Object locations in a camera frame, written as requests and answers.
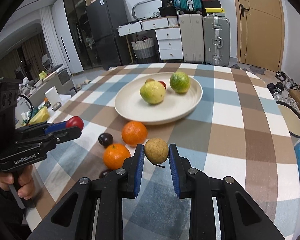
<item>white drawer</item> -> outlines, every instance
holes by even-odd
[[[142,25],[142,30],[144,30],[144,31],[169,27],[167,18],[145,20],[145,21],[142,21],[141,25]]]
[[[182,49],[163,49],[159,52],[161,59],[183,59]]]
[[[180,28],[155,30],[157,40],[181,39]]]
[[[119,32],[119,36],[124,36],[124,35],[128,35],[131,33],[137,33],[137,32],[141,32],[141,23],[133,23],[133,24],[128,24],[128,25],[124,25],[121,26],[120,28],[118,28],[118,32]]]
[[[159,40],[159,49],[182,49],[181,39]]]

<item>black refrigerator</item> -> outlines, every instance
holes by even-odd
[[[123,0],[96,0],[86,9],[103,68],[128,65],[131,58],[127,41],[117,30],[128,22]]]

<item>human hand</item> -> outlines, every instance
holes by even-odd
[[[0,188],[4,191],[9,190],[9,184],[13,184],[14,178],[11,173],[0,172]],[[34,181],[32,178],[32,165],[26,166],[22,174],[19,175],[18,183],[21,188],[18,190],[20,198],[30,199],[35,192]]]

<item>brown curtain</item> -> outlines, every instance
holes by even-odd
[[[16,78],[14,70],[21,65],[20,58],[16,49],[10,51],[0,60],[0,78]]]
[[[42,56],[47,53],[44,42],[43,33],[39,33],[21,44],[25,60],[31,64],[30,73],[34,79],[39,78],[39,74],[45,70],[42,66]]]

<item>green lime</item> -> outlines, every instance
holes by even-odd
[[[149,104],[158,104],[164,100],[166,89],[158,81],[150,81],[144,84],[140,89],[140,95],[144,101]]]
[[[173,73],[170,77],[170,86],[176,93],[188,92],[190,83],[190,78],[184,72]]]

